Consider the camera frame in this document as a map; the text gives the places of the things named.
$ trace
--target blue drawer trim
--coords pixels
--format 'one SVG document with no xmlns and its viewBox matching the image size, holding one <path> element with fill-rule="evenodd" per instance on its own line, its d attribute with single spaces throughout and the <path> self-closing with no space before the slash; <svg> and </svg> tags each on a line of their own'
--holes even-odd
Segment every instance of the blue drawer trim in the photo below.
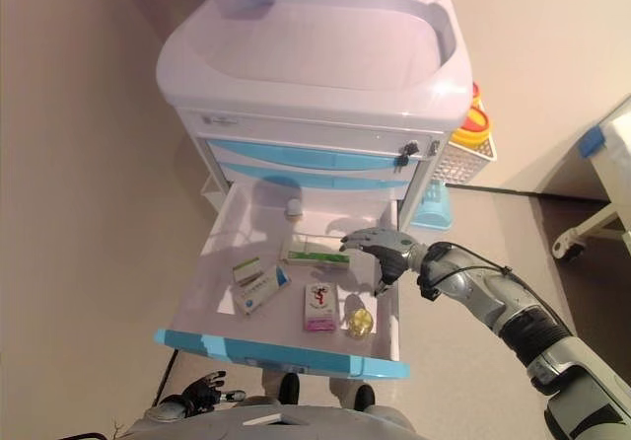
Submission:
<svg viewBox="0 0 631 440">
<path fill-rule="evenodd" d="M 252 142 L 209 139 L 208 144 L 283 166 L 321 171 L 369 171 L 396 167 L 392 157 L 368 156 L 350 152 L 322 151 L 304 147 L 255 144 Z"/>
<path fill-rule="evenodd" d="M 407 181 L 378 181 L 353 177 L 307 174 L 264 167 L 244 166 L 243 164 L 232 164 L 230 162 L 220 162 L 219 164 L 226 169 L 254 177 L 255 179 L 262 179 L 272 183 L 294 187 L 332 188 L 335 190 L 375 190 L 406 186 L 408 184 Z"/>
<path fill-rule="evenodd" d="M 171 348 L 238 364 L 286 372 L 358 379 L 399 379 L 408 364 L 351 354 L 223 338 L 187 331 L 158 330 L 154 340 Z"/>
</svg>

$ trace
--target white wall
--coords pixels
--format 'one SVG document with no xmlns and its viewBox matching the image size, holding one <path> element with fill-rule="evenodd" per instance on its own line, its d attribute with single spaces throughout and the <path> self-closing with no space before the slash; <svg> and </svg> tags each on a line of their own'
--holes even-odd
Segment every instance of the white wall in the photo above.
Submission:
<svg viewBox="0 0 631 440">
<path fill-rule="evenodd" d="M 214 218 L 155 81 L 199 1 L 2 0 L 1 438 L 111 437 L 153 400 Z"/>
<path fill-rule="evenodd" d="M 500 160 L 472 184 L 604 196 L 571 149 L 631 92 L 631 0 L 453 0 Z"/>
</svg>

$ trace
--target floor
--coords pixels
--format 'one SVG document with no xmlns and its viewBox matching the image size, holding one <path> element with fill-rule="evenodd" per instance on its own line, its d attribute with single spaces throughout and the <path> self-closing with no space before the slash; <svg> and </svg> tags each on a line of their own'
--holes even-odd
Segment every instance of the floor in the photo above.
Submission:
<svg viewBox="0 0 631 440">
<path fill-rule="evenodd" d="M 412 235 L 426 243 L 458 242 L 511 266 L 629 379 L 623 343 L 631 327 L 629 313 L 607 305 L 619 293 L 627 300 L 631 295 L 618 275 L 628 273 L 631 265 L 626 249 L 593 241 L 569 265 L 558 265 L 548 250 L 550 238 L 597 207 L 467 189 L 452 189 L 451 196 L 455 223 L 450 231 L 412 230 Z M 399 284 L 401 358 L 410 363 L 412 374 L 406 380 L 372 382 L 378 402 L 403 411 L 428 438 L 549 438 L 542 417 L 544 398 L 502 341 L 456 302 L 422 299 L 411 273 Z M 603 291 L 603 286 L 620 292 Z M 245 389 L 249 395 L 275 395 L 282 376 L 180 353 L 165 395 L 217 369 L 229 373 L 226 389 Z M 358 385 L 301 376 L 301 403 L 348 407 Z"/>
</svg>

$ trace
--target robotic hand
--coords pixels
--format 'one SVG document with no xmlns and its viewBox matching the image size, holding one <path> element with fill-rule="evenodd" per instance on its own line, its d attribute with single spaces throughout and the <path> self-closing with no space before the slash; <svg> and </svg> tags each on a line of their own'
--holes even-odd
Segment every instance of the robotic hand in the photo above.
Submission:
<svg viewBox="0 0 631 440">
<path fill-rule="evenodd" d="M 534 387 L 552 396 L 544 415 L 555 438 L 631 438 L 631 388 L 509 267 L 453 243 L 427 247 L 383 228 L 356 231 L 342 244 L 341 251 L 361 250 L 379 260 L 376 296 L 409 268 L 419 274 L 421 296 L 458 300 L 501 337 Z"/>
</svg>

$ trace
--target medical cart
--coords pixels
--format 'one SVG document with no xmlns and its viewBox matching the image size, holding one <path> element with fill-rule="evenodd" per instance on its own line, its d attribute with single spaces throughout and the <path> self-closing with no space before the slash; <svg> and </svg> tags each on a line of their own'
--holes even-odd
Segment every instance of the medical cart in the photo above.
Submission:
<svg viewBox="0 0 631 440">
<path fill-rule="evenodd" d="M 158 83 L 208 167 L 218 217 L 172 325 L 173 348 L 288 372 L 401 378 L 398 293 L 376 299 L 375 259 L 288 266 L 292 283 L 251 316 L 232 267 L 278 262 L 292 233 L 404 230 L 471 101 L 450 0 L 208 0 L 169 38 Z M 287 202 L 303 215 L 290 221 Z M 337 286 L 340 327 L 303 330 L 306 283 Z M 346 315 L 374 316 L 362 340 Z"/>
</svg>

